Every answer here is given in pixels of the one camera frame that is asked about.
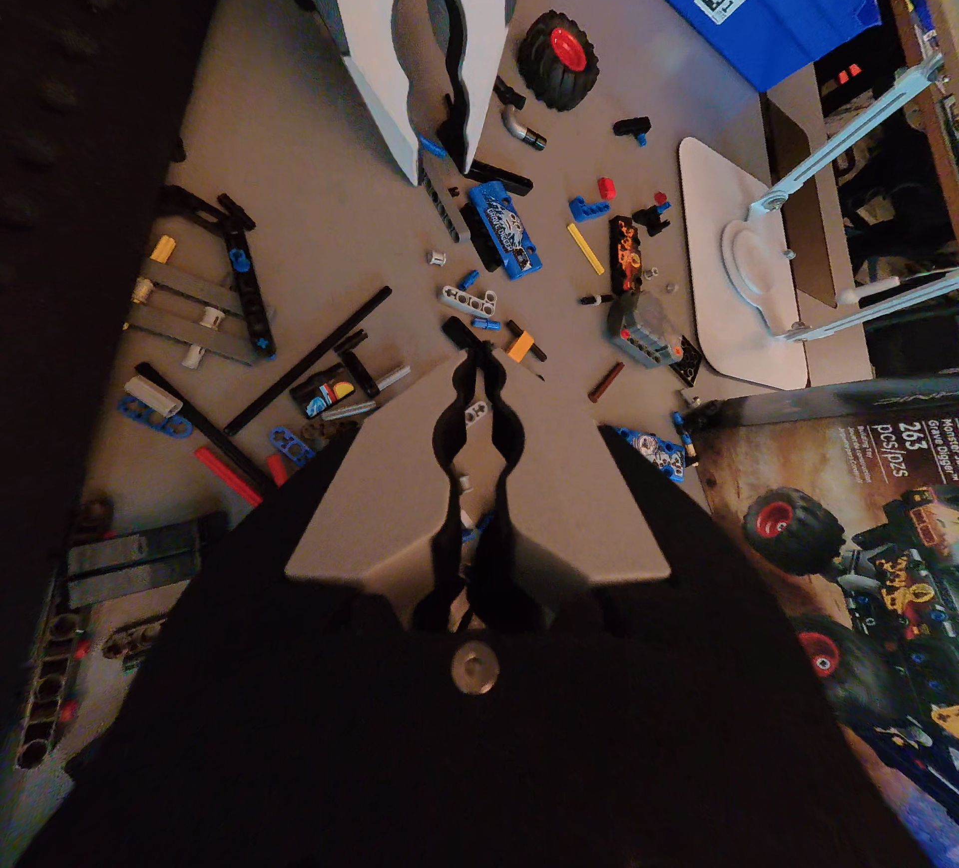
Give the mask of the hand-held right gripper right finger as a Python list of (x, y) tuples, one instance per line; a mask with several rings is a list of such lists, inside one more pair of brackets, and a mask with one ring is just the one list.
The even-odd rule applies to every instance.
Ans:
[(591, 589), (669, 578), (670, 566), (590, 404), (540, 380), (505, 352), (502, 402), (523, 432), (505, 481), (514, 577), (545, 609)]

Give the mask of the blue flame sticker panel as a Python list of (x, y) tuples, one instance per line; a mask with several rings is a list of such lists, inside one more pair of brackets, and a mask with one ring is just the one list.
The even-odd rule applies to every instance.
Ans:
[(503, 269), (510, 280), (538, 273), (542, 260), (509, 192), (494, 180), (471, 188), (462, 216), (487, 272)]
[(685, 481), (687, 453), (682, 444), (663, 439), (654, 433), (623, 427), (611, 428), (666, 478), (676, 483)]

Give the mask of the black toy shaft orange collar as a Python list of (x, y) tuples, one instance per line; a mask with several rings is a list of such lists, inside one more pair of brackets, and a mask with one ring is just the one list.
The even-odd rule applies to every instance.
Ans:
[[(506, 320), (505, 323), (497, 320), (494, 322), (510, 334), (511, 342), (506, 349), (506, 356), (512, 361), (521, 363), (527, 356), (538, 362), (547, 360), (545, 351), (535, 342), (533, 334), (521, 328), (518, 323), (513, 320)], [(486, 357), (497, 347), (494, 343), (477, 335), (478, 332), (488, 331), (488, 327), (476, 327), (473, 323), (467, 323), (456, 315), (449, 316), (441, 324), (440, 331), (456, 349), (473, 353), (476, 357)]]

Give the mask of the grey toy pull-back motor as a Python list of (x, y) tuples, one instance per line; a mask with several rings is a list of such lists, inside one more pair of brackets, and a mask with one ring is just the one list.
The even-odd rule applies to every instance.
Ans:
[(653, 293), (636, 290), (615, 297), (609, 304), (606, 337), (640, 366), (670, 368), (685, 387), (694, 387), (702, 353), (680, 333)]

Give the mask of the dark grey toy beam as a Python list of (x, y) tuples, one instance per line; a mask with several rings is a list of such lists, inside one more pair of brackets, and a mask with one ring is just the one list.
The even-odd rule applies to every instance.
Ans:
[(205, 310), (219, 313), (224, 319), (244, 320), (241, 301), (231, 289), (147, 258), (139, 271), (126, 318), (126, 328), (155, 335), (189, 349), (197, 347), (206, 354), (213, 354), (243, 366), (251, 367), (256, 364), (258, 356), (248, 338), (222, 332), (220, 323), (210, 326), (163, 310), (150, 302), (151, 295), (156, 290), (194, 302)]

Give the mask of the grey desk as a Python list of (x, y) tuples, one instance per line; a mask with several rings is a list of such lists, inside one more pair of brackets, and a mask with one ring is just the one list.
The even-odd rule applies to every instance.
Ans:
[[(445, 65), (426, 14), (426, 0), (401, 0), (403, 59), (414, 83), (417, 126), (434, 132), (445, 115)], [(533, 97), (520, 117), (545, 133), (536, 152), (504, 129), (493, 99), (478, 157), (530, 178), (517, 199), (544, 269), (511, 282), (484, 274), (498, 294), (501, 318), (542, 340), (547, 361), (523, 363), (545, 382), (562, 385), (570, 410), (596, 410), (599, 423), (629, 424), (672, 435), (668, 410), (680, 383), (669, 370), (626, 371), (597, 405), (586, 392), (615, 361), (601, 334), (600, 308), (579, 306), (598, 292), (598, 275), (569, 236), (569, 198), (589, 196), (600, 176), (614, 179), (626, 209), (663, 191), (680, 201), (678, 144), (693, 136), (763, 182), (770, 156), (761, 97), (664, 0), (518, 0), (499, 73), (523, 89), (514, 49), (541, 12), (564, 11), (583, 27), (598, 54), (600, 77), (583, 104), (556, 112)], [(646, 148), (612, 134), (615, 120), (648, 115)], [(359, 353), (370, 371), (400, 364), (412, 374), (387, 391), (388, 415), (417, 380), (445, 366), (454, 346), (440, 331), (448, 318), (437, 300), (444, 282), (473, 266), (470, 243), (452, 244), (425, 190), (396, 168), (326, 30), (294, 0), (220, 0), (185, 120), (187, 159), (172, 168), (174, 183), (209, 201), (226, 192), (257, 222), (252, 249), (261, 285), (276, 310), (279, 356), (262, 368), (211, 357), (197, 371), (159, 337), (123, 336), (90, 455), (84, 495), (114, 501), (121, 533), (179, 522), (209, 511), (229, 512), (239, 526), (243, 499), (191, 453), (197, 433), (172, 440), (115, 411), (121, 382), (142, 360), (162, 374), (217, 425), (242, 409), (337, 323), (382, 285), (393, 295), (367, 321)], [(134, 674), (102, 655), (115, 629), (169, 612), (187, 583), (105, 602), (93, 609), (94, 641), (78, 676), (78, 715), (57, 748), (69, 759), (106, 731), (121, 710)]]

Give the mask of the white desk stand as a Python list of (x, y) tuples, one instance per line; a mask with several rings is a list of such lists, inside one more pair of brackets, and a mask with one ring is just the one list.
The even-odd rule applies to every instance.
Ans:
[(774, 390), (800, 390), (809, 382), (802, 344), (957, 290), (953, 269), (832, 322), (803, 323), (782, 212), (792, 195), (861, 136), (937, 82), (944, 66), (944, 54), (936, 50), (905, 70), (881, 98), (771, 186), (697, 138), (681, 140), (694, 327), (706, 362), (720, 375)]

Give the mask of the black wheel red rim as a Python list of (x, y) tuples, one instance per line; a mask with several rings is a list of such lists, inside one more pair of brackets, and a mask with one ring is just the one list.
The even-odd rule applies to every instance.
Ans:
[(593, 89), (600, 68), (593, 44), (565, 13), (548, 10), (528, 28), (517, 50), (523, 82), (548, 108), (570, 111)]

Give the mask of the grey panel colourful sticker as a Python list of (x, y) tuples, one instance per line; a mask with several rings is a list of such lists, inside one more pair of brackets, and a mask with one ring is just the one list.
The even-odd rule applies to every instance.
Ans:
[(356, 354), (358, 346), (367, 338), (360, 329), (335, 344), (337, 362), (317, 371), (289, 389), (294, 405), (308, 420), (325, 418), (329, 414), (345, 413), (343, 404), (356, 392), (375, 402), (383, 391), (411, 373), (410, 366), (400, 366), (388, 374), (375, 378)]

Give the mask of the short black toy axle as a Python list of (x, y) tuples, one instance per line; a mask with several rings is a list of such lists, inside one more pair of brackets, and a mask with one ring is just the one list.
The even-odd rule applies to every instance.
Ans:
[(377, 292), (367, 299), (357, 310), (338, 325), (328, 336), (323, 338), (302, 359), (293, 364), (286, 372), (278, 376), (272, 383), (248, 403), (233, 419), (223, 427), (222, 431), (228, 437), (236, 436), (240, 431), (257, 418), (283, 392), (287, 391), (301, 376), (305, 375), (326, 354), (333, 350), (336, 344), (351, 335), (361, 324), (393, 293), (389, 285), (380, 287)]

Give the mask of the black angled toy beam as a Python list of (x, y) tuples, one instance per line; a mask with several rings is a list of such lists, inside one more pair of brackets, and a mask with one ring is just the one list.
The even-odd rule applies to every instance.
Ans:
[(465, 171), (457, 170), (457, 177), (472, 181), (476, 184), (496, 181), (510, 194), (520, 197), (529, 195), (534, 189), (531, 179), (497, 165), (474, 159), (471, 166)]

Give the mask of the black panel flame sticker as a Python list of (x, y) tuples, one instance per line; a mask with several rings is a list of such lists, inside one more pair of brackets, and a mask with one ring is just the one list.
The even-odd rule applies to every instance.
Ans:
[(609, 220), (610, 290), (615, 297), (638, 292), (643, 284), (641, 240), (630, 216)]

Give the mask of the black toy piece red pin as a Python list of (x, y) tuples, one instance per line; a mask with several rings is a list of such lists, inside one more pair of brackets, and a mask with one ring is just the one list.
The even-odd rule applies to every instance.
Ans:
[(664, 192), (656, 192), (653, 197), (653, 204), (636, 210), (631, 214), (632, 221), (643, 227), (650, 238), (661, 234), (666, 227), (670, 226), (668, 218), (665, 217), (666, 211), (671, 207)]

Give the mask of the black perforated board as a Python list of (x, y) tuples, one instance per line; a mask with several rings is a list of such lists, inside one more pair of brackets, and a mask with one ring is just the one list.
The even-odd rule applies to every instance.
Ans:
[(218, 0), (2, 0), (2, 705)]

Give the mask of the black toy frame block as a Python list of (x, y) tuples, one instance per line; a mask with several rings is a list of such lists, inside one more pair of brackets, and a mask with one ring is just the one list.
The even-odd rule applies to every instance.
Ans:
[(67, 556), (66, 601), (79, 610), (187, 581), (228, 532), (224, 511), (78, 546)]

